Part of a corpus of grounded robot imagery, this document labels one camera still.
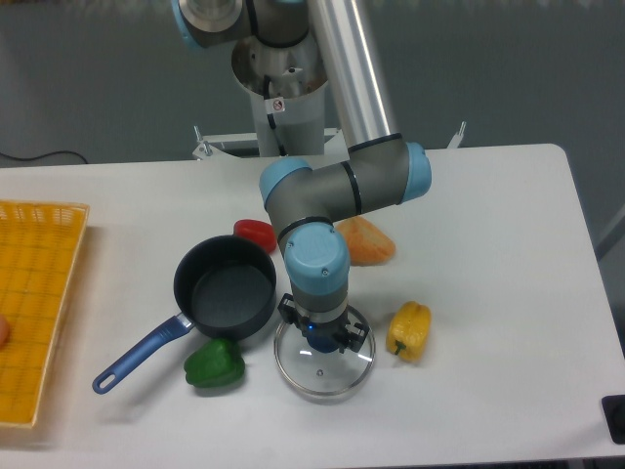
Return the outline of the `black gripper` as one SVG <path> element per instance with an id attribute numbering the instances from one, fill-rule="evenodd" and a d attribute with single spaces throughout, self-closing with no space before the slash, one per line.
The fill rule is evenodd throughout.
<path id="1" fill-rule="evenodd" d="M 303 337 L 336 342 L 340 353 L 346 350 L 358 353 L 366 339 L 366 326 L 361 322 L 350 323 L 349 308 L 348 300 L 344 299 L 329 311 L 309 311 L 288 293 L 283 295 L 278 304 L 283 321 L 294 325 Z"/>

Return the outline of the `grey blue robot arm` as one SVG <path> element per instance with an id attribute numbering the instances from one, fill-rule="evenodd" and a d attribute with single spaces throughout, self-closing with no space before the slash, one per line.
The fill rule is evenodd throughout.
<path id="1" fill-rule="evenodd" d="M 334 223 L 425 194 L 423 148 L 406 142 L 358 1 L 176 1 L 186 41 L 232 43 L 231 68 L 251 102 L 260 190 L 292 287 L 281 311 L 321 353 L 358 350 L 350 322 L 349 252 Z"/>

